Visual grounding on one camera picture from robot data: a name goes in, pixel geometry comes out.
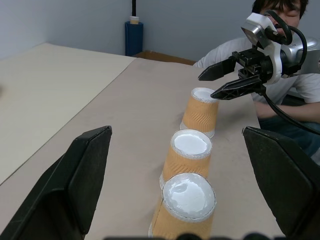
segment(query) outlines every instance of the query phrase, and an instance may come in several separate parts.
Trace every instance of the man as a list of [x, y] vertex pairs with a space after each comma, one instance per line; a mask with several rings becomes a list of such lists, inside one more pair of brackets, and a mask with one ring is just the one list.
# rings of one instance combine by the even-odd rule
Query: man
[[[289, 26], [298, 27], [301, 17], [304, 15], [309, 0], [256, 0], [252, 12], [263, 14], [266, 10], [274, 10]], [[274, 25], [277, 22], [269, 17]], [[232, 52], [241, 52], [252, 48], [250, 41], [238, 38], [228, 41], [210, 51], [205, 57], [194, 65], [199, 68], [207, 68], [213, 64], [226, 60]], [[242, 67], [237, 64], [235, 70]], [[303, 106], [281, 105], [284, 97], [292, 88], [300, 93], [306, 102]], [[303, 122], [311, 128], [320, 131], [320, 75], [306, 74], [286, 79], [280, 79], [277, 83], [268, 85], [266, 90], [269, 98], [275, 102], [284, 112], [294, 119]], [[276, 115], [267, 105], [266, 100], [256, 94], [252, 94], [260, 127], [265, 130], [280, 133], [293, 139], [315, 162], [320, 165], [320, 136], [302, 130], [287, 123]]]

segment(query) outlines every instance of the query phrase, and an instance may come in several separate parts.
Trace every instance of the man's hair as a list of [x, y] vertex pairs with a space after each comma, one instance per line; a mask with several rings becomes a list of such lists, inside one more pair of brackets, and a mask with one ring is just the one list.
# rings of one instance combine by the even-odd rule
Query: man's hair
[[[298, 3], [299, 0], [255, 0], [252, 6], [252, 12], [259, 14], [262, 9], [269, 7], [270, 9], [274, 9], [278, 6], [280, 11], [284, 10], [284, 7], [288, 7], [290, 10], [295, 9], [295, 4]], [[300, 19], [304, 15], [309, 0], [300, 0]]]

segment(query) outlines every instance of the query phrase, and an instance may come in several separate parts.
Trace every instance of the paper sheet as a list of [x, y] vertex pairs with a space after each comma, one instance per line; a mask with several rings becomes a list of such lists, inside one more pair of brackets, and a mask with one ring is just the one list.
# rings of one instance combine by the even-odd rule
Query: paper sheet
[[0, 61], [0, 184], [133, 60], [45, 43]]
[[[86, 240], [147, 236], [159, 177], [192, 89], [218, 89], [237, 79], [198, 81], [202, 69], [135, 59], [79, 114], [0, 186], [0, 232], [40, 176], [83, 132], [111, 125], [105, 177]], [[259, 127], [251, 96], [220, 101], [208, 180], [216, 193], [211, 236], [239, 239], [258, 232], [282, 236], [255, 178], [242, 129]]]

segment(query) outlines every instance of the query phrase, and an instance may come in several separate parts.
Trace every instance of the blue object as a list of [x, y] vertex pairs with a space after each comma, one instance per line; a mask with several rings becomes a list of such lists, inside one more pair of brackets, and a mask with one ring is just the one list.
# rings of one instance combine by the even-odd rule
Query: blue object
[[[263, 130], [276, 132], [295, 141], [300, 148], [311, 158], [320, 148], [320, 136], [291, 125], [279, 116], [259, 119]], [[310, 128], [320, 130], [320, 124], [315, 122], [303, 122]]]
[[127, 21], [124, 24], [125, 30], [125, 55], [133, 56], [143, 51], [144, 24], [131, 24]]

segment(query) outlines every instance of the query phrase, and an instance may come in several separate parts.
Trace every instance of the orange paper cup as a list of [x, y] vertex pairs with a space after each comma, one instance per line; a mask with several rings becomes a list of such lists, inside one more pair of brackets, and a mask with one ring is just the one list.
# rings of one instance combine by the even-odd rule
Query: orange paper cup
[[166, 181], [177, 174], [197, 173], [208, 177], [212, 142], [202, 132], [193, 129], [177, 131], [171, 138], [159, 182], [161, 189]]
[[214, 92], [205, 87], [197, 87], [192, 90], [180, 125], [181, 130], [194, 129], [209, 138], [214, 136], [219, 107], [219, 100], [211, 97]]
[[197, 173], [169, 179], [155, 209], [149, 237], [175, 240], [182, 234], [210, 237], [216, 196], [208, 181]]

